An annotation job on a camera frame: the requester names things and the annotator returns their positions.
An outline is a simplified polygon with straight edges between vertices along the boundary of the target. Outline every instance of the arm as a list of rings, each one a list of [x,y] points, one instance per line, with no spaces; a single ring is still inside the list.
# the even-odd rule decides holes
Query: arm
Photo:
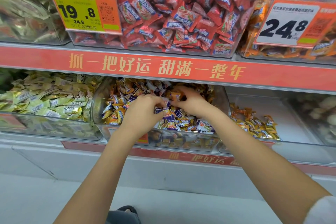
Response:
[[[310,208],[331,195],[308,175],[239,128],[198,93],[178,87],[187,97],[172,105],[206,119],[283,223],[303,223]]]
[[[153,113],[155,105],[166,107],[153,95],[140,95],[131,103],[122,125],[54,224],[105,223],[128,152],[164,116],[163,112]]]

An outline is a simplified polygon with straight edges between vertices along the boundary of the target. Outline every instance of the person's left arm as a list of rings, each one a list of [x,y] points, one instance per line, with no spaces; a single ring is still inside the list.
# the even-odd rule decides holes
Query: person's left arm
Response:
[[[134,143],[163,118],[154,106],[165,107],[154,95],[140,95],[128,108],[123,123],[111,136],[88,176],[53,224],[104,224],[123,169]]]

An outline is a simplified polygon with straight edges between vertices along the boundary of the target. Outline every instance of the person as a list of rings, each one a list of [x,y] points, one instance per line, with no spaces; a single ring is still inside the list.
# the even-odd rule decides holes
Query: person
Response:
[[[336,198],[285,158],[268,148],[227,115],[184,86],[186,101],[171,105],[207,120],[246,172],[265,201],[283,223],[336,223]],[[128,108],[120,127],[112,134],[103,153],[86,179],[58,215],[54,224],[140,223],[131,206],[110,211],[111,202],[128,152],[134,143],[163,118],[154,106],[166,107],[154,95],[140,95]]]

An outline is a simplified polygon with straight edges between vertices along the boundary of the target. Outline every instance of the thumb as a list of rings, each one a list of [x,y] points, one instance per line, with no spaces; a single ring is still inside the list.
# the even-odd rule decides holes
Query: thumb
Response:
[[[173,100],[173,101],[170,102],[170,104],[174,107],[179,107],[179,108],[183,109],[184,101]]]
[[[154,116],[155,116],[155,119],[156,119],[157,121],[159,121],[159,120],[162,120],[162,119],[163,119],[163,117],[165,116],[165,113],[161,111],[161,112],[155,114]]]

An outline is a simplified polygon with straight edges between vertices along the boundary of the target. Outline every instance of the dark gray pants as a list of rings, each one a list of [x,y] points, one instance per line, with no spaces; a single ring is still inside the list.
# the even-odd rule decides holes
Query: dark gray pants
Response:
[[[135,213],[109,211],[105,224],[141,224],[141,221]]]

